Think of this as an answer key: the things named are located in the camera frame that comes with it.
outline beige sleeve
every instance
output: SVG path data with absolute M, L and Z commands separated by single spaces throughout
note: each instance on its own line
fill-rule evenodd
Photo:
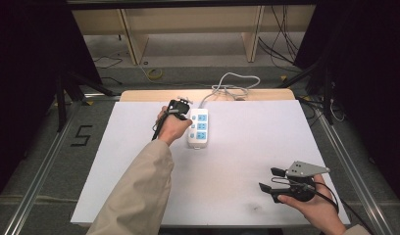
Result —
M 343 234 L 343 235 L 369 235 L 370 233 L 361 225 L 355 225 Z
M 158 234 L 174 167 L 169 146 L 150 142 L 115 186 L 87 234 Z

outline gray floor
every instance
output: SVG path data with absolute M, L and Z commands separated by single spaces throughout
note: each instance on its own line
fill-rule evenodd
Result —
M 302 33 L 295 33 L 292 36 L 299 45 Z M 275 37 L 273 34 L 263 34 L 262 38 L 272 43 Z M 256 61 L 247 63 L 241 37 L 238 33 L 152 35 L 143 58 L 145 63 L 142 66 L 144 70 L 161 69 L 164 72 L 161 79 L 163 83 L 153 84 L 147 81 L 141 68 L 131 64 L 126 53 L 125 43 L 119 41 L 117 36 L 86 36 L 85 39 L 94 60 L 102 56 L 122 59 L 114 67 L 99 69 L 102 77 L 111 77 L 104 78 L 103 82 L 107 88 L 114 91 L 205 88 L 194 84 L 194 82 L 206 85 L 216 84 L 222 75 L 228 71 L 243 75 L 257 75 L 262 79 L 259 88 L 270 88 L 280 84 L 282 75 L 291 77 L 295 74 L 292 71 L 277 69 L 271 58 L 261 49 L 257 52 Z M 276 49 L 285 56 L 288 55 L 282 41 L 277 43 Z M 106 59 L 99 60 L 95 64 L 103 68 L 114 62 L 116 61 Z M 275 60 L 275 63 L 278 66 L 289 66 L 288 63 L 280 60 Z M 248 84 L 236 79 L 230 82 Z M 294 84 L 291 89 L 295 95 L 305 95 L 305 84 L 306 80 L 303 80 Z M 88 87 L 82 87 L 82 89 L 85 93 L 97 93 Z M 88 98 L 88 101 L 92 102 L 91 105 L 83 104 L 75 115 L 60 152 L 25 221 L 21 234 L 84 234 L 86 232 L 86 228 L 70 224 L 70 218 L 90 171 L 111 110 L 117 100 L 98 96 Z M 321 123 L 322 117 L 318 118 L 317 115 L 311 117 L 313 111 L 305 105 L 302 107 L 309 118 L 308 123 L 311 125 L 325 164 L 332 169 L 330 175 L 339 196 L 367 221 L 371 228 L 374 228 L 331 145 L 331 141 L 325 133 Z M 83 141 L 75 138 L 77 130 L 82 125 L 91 125 L 81 132 L 90 135 L 89 141 L 86 146 L 74 147 L 73 144 Z M 0 197 L 0 234 L 5 232 L 22 196 L 28 190 L 43 159 L 51 148 L 56 137 L 57 127 L 57 107 L 52 106 L 35 136 L 27 157 L 20 163 Z M 364 176 L 365 182 L 383 211 L 386 221 L 391 225 L 395 234 L 400 234 L 400 203 L 375 165 L 369 162 L 369 155 L 352 123 L 347 119 L 345 121 L 334 120 L 334 128 L 353 162 Z M 352 224 L 360 223 L 352 213 L 349 212 L 349 216 Z M 265 229 L 249 231 L 224 229 L 216 230 L 214 234 L 266 234 L 266 232 Z M 305 228 L 284 228 L 283 233 L 288 235 L 319 234 L 320 231 L 309 226 Z M 174 231 L 174 234 L 196 234 L 196 232 L 178 230 Z

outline power strip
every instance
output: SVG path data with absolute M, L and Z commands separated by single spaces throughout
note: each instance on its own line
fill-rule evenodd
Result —
M 188 145 L 194 149 L 205 148 L 209 139 L 209 111 L 191 109 L 190 118 L 193 123 L 188 127 Z

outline hand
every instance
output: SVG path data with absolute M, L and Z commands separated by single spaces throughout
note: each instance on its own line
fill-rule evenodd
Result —
M 325 184 L 323 177 L 320 174 L 314 175 L 314 181 Z M 316 189 L 319 193 L 331 199 L 331 194 L 327 188 L 321 184 L 316 184 Z M 304 217 L 313 226 L 322 230 L 324 234 L 343 234 L 346 227 L 338 217 L 337 211 L 334 206 L 322 197 L 315 196 L 309 202 L 303 203 L 292 197 L 279 195 L 278 199 L 304 214 Z
M 157 120 L 163 116 L 167 110 L 167 106 L 163 106 L 163 109 L 157 115 Z M 166 142 L 169 146 L 184 134 L 185 129 L 193 123 L 191 119 L 180 120 L 174 115 L 170 115 L 164 121 L 163 127 L 158 134 L 158 139 Z

